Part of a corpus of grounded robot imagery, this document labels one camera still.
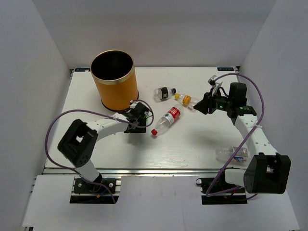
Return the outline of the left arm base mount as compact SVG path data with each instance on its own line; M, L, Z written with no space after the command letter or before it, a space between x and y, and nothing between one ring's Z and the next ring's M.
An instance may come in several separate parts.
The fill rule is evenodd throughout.
M105 185L112 193L115 202L117 202L120 193L121 179L103 178L101 184ZM73 181L71 204L114 204L110 193L99 185L91 185L84 182L81 178L75 178Z

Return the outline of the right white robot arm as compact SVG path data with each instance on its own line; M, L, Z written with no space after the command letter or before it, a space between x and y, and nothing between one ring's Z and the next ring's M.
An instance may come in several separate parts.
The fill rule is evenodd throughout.
M254 108L247 105L246 92L244 83L231 83L228 96L222 96L219 87L212 87L194 106L205 115L225 111L244 139L241 144L246 145L252 155L246 169L228 168L231 160L227 160L208 187L207 196L213 196L210 191L216 181L223 192L244 188L248 193L283 194L286 190L291 160L279 154L267 139Z

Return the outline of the black-label small clear bottle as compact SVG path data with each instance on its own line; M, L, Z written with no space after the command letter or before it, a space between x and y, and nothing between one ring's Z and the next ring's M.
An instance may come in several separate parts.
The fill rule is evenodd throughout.
M169 87L161 87L154 90L154 100L155 101L164 101L171 96L175 95L176 89Z

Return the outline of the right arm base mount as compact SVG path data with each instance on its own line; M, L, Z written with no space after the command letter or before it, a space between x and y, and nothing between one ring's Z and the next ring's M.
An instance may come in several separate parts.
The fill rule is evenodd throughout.
M207 197L206 191L209 188L214 178L198 178L196 186L201 188L202 205L240 205L247 204L247 197L245 189L240 188L237 190L228 191L215 196ZM217 193L220 191L228 190L236 187L235 185L228 184L223 178L219 179L213 186L210 193Z

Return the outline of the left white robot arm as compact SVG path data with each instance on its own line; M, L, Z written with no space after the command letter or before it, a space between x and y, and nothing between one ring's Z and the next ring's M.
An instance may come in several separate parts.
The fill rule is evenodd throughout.
M57 146L91 192L97 192L102 186L101 174L90 160L95 144L119 132L145 133L146 128L152 124L149 119L153 118L153 112L144 103L133 102L125 110L101 116L103 119L91 122L74 120Z

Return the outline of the large red-label clear bottle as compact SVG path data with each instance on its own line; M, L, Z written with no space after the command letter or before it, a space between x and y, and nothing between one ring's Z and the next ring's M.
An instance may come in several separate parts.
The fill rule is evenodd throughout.
M156 123L151 130L153 136L162 135L175 123L183 113L183 106L176 104L170 108Z

